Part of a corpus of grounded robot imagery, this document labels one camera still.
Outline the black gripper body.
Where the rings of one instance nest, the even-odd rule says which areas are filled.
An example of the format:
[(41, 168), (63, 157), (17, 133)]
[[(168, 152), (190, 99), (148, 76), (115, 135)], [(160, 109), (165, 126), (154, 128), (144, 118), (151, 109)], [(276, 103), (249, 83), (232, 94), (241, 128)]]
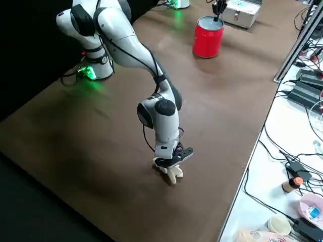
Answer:
[(154, 163), (158, 167), (162, 168), (173, 168), (176, 165), (179, 165), (181, 162), (191, 157), (194, 153), (193, 148), (188, 147), (184, 148), (184, 146), (179, 142), (176, 148), (173, 151), (173, 156), (171, 159), (165, 158), (157, 158)]

